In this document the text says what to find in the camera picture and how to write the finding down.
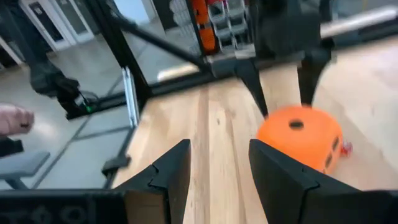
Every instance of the wooden floor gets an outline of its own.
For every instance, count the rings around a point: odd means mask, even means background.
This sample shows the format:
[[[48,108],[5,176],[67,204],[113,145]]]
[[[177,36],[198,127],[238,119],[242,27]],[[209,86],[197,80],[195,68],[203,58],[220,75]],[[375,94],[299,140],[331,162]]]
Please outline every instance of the wooden floor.
[[[398,38],[338,52],[314,107],[329,112],[354,152],[333,176],[362,190],[398,189]],[[269,111],[299,103],[295,65],[261,72]],[[249,140],[263,121],[244,85],[226,80],[148,102],[130,143],[137,174],[181,139],[192,140],[191,182],[184,223],[266,223],[251,175]]]

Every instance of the weight bench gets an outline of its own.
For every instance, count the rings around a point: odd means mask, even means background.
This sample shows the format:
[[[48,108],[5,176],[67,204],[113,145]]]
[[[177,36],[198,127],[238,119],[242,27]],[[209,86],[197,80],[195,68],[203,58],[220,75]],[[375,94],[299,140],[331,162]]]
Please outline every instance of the weight bench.
[[[25,190],[28,187],[22,177],[33,177],[50,157],[49,152],[18,152],[0,158],[0,180],[5,180],[13,189]]]

